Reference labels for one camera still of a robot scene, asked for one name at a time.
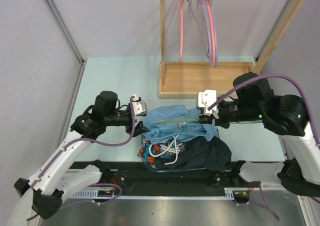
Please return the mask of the sage green hanger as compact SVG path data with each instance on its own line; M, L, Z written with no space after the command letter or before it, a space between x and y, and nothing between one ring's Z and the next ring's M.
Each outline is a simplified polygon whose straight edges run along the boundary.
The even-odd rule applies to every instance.
M188 122L198 122L200 118L176 118L176 119L168 119L168 120L162 120L162 121L157 121L149 124L149 126L156 126L156 125L167 125L167 124L186 124Z

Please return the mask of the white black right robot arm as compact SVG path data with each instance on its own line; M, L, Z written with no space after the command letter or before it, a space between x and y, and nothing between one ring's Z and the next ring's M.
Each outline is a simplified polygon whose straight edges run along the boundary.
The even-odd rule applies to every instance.
M253 72L237 77L232 91L237 99L227 101L227 94L215 90L196 94L199 121L228 128L232 123L262 122L275 133L291 153L289 159L259 163L238 161L231 169L230 180L242 187L247 182L268 182L282 185L298 196L317 198L320 195L320 138L310 105L303 92L299 95L275 95L270 75Z

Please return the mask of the light blue shorts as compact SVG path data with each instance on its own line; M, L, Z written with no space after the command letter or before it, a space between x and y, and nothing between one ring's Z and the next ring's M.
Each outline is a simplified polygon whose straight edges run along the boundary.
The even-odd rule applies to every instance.
M143 133L143 136L150 140L152 144L166 142L171 139L180 140L187 143L196 137L205 137L210 141L217 132L217 126L201 124L198 122L188 122L182 124L167 124L149 126L157 121L176 119L176 118L199 118L200 110L187 109L184 105L162 106L148 113L144 118L144 124L150 129L149 132Z

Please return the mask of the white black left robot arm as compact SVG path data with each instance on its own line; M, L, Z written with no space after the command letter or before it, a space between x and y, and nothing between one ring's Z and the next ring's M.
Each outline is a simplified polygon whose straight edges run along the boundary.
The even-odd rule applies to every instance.
M102 91L84 113L76 117L65 138L55 152L32 176L19 178L14 188L20 196L10 225L24 226L27 222L41 217L51 218L62 204L83 188L110 182L110 169L103 162L96 160L69 179L64 174L79 155L93 143L119 147L126 145L133 137L148 132L142 122L136 118L147 115L146 103L133 95L122 110L118 95L112 91ZM122 126L129 138L122 143L104 143L97 138L106 132L107 127Z

